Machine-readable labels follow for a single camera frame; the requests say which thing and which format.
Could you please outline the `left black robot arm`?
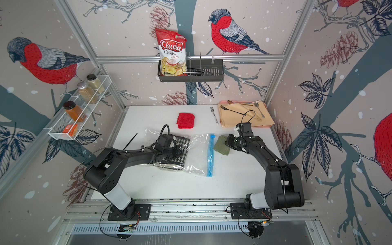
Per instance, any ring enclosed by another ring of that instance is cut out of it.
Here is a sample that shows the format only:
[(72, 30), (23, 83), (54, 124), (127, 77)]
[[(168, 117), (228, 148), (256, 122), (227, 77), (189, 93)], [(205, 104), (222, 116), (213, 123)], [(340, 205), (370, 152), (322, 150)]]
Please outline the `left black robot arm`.
[(105, 148), (84, 173), (84, 179), (111, 203), (111, 211), (123, 219), (136, 215), (135, 202), (119, 184), (128, 167), (144, 164), (174, 164), (185, 162), (188, 140), (180, 142), (172, 134), (160, 134), (155, 143), (140, 150)]

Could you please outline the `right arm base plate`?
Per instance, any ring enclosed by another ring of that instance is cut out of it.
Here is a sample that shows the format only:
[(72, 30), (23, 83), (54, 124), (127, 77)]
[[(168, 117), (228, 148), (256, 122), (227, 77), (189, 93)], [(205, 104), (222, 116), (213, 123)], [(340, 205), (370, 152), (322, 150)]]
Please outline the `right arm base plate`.
[(230, 203), (230, 214), (232, 219), (272, 219), (270, 209), (251, 209), (245, 203)]

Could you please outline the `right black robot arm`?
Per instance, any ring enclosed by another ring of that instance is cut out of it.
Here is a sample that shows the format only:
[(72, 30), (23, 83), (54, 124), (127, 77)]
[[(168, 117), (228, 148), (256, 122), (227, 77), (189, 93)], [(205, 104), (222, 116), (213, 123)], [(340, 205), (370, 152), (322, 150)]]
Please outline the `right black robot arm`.
[(278, 158), (259, 136), (235, 137), (229, 134), (225, 145), (253, 156), (265, 170), (264, 190), (247, 195), (247, 209), (276, 210), (304, 206), (299, 168)]

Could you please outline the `olive green knitted scarf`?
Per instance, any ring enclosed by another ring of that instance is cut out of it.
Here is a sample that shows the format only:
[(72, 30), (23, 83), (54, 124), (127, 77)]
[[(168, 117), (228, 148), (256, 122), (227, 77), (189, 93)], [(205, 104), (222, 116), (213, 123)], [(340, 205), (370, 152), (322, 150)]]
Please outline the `olive green knitted scarf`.
[(227, 138), (227, 136), (220, 135), (213, 148), (216, 152), (225, 156), (228, 156), (230, 153), (230, 147), (226, 145)]

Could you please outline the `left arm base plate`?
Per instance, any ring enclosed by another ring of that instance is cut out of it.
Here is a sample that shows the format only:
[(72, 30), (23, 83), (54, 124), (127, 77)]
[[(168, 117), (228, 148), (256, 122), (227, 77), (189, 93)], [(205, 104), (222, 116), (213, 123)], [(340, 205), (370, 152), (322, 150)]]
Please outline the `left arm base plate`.
[(149, 219), (151, 204), (132, 204), (124, 210), (110, 205), (108, 221), (145, 221)]

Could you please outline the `red knitted scarf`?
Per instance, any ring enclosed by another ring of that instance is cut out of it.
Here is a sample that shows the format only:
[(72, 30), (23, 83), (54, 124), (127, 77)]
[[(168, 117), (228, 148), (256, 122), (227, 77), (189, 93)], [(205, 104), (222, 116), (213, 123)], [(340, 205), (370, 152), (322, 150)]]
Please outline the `red knitted scarf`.
[(179, 113), (176, 124), (179, 129), (192, 129), (195, 124), (195, 116), (192, 113)]

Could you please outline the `clear plastic vacuum bag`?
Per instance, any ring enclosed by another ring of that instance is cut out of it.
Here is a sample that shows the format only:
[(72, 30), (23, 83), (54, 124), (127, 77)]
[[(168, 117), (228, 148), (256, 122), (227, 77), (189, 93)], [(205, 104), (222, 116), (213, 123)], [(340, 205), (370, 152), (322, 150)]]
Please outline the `clear plastic vacuum bag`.
[(172, 159), (164, 159), (153, 163), (155, 167), (168, 171), (183, 171), (190, 174), (208, 176), (208, 166), (212, 162), (210, 156), (211, 134), (174, 135), (174, 143), (181, 154)]

